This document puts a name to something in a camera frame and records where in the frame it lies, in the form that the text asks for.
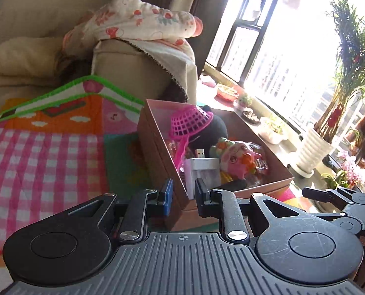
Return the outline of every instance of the small potted succulent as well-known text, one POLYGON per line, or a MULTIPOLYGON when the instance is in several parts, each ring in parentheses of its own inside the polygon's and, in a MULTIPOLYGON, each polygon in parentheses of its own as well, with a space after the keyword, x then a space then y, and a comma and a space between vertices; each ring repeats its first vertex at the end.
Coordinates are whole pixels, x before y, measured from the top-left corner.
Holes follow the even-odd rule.
POLYGON ((271 144, 278 145, 288 138, 285 128, 285 122, 278 116, 272 114, 269 118, 260 118, 259 135, 271 144))
POLYGON ((234 101, 234 107, 237 111, 243 112, 246 108, 248 108, 252 104, 252 97, 248 96, 247 93, 242 93, 234 101))

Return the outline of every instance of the orchid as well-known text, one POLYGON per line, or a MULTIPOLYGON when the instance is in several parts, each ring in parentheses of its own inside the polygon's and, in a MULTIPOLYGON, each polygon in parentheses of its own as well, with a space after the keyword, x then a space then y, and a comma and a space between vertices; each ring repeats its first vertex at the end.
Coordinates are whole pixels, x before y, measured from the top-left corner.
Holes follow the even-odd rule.
POLYGON ((349 152, 342 150, 337 154, 344 162, 336 175, 322 174, 322 178, 327 183, 327 186, 334 190, 338 186, 345 188, 353 188, 359 183, 365 182, 365 169, 356 165, 356 156, 349 156, 349 152))

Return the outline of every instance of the pink plastic basket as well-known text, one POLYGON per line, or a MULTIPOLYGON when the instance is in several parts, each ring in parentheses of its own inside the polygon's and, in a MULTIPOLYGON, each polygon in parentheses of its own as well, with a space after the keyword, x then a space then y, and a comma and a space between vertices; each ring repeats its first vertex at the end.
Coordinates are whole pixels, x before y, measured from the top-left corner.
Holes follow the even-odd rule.
POLYGON ((169 136, 172 140, 180 141, 176 155, 173 159, 174 166, 178 170, 181 166, 189 137, 199 133, 213 120, 213 113, 205 112, 200 107, 191 107, 176 111, 170 118, 169 136))

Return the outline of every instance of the pink checkered pattern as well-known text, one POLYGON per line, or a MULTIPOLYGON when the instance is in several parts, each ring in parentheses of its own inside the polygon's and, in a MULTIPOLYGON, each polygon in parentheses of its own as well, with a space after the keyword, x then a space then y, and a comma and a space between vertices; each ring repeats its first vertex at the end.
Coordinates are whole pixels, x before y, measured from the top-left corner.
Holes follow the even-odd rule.
POLYGON ((102 136, 2 131, 0 247, 18 229, 107 191, 102 136))

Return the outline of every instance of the window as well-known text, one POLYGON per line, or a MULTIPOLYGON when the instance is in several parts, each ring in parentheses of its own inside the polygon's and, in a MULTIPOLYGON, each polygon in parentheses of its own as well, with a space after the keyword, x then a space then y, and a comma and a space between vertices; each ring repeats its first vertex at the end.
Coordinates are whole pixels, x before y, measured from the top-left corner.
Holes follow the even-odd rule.
MULTIPOLYGON (((301 0, 293 10, 281 0, 229 0, 207 62, 268 106, 307 129, 320 118, 334 92, 339 37, 326 16, 331 0, 301 0)), ((365 17, 365 0, 350 0, 365 17)), ((345 135, 365 114, 353 99, 333 141, 349 148, 345 135)))

